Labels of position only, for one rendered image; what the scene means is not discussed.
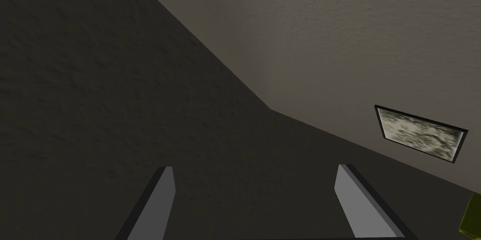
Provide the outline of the olive green block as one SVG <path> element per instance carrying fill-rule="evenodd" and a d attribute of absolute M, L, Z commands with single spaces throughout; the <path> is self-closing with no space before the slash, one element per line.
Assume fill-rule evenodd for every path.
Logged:
<path fill-rule="evenodd" d="M 481 194 L 474 193 L 470 198 L 459 232 L 473 240 L 481 240 Z"/>

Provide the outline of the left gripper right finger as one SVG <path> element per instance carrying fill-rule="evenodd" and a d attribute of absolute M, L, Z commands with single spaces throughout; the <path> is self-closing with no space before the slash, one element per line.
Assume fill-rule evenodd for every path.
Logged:
<path fill-rule="evenodd" d="M 355 239 L 417 240 L 354 165 L 338 166 L 334 190 Z"/>

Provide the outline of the black framed grey picture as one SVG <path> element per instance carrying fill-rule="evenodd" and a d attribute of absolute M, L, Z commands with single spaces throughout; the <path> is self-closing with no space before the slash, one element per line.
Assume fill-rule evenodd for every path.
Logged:
<path fill-rule="evenodd" d="M 392 108 L 375 105 L 384 139 L 455 163 L 468 130 Z"/>

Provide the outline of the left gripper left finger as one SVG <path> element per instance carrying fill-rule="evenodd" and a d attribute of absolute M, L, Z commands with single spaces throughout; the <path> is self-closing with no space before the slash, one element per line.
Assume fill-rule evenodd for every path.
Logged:
<path fill-rule="evenodd" d="M 172 167 L 159 167 L 115 240 L 163 240 L 175 193 Z"/>

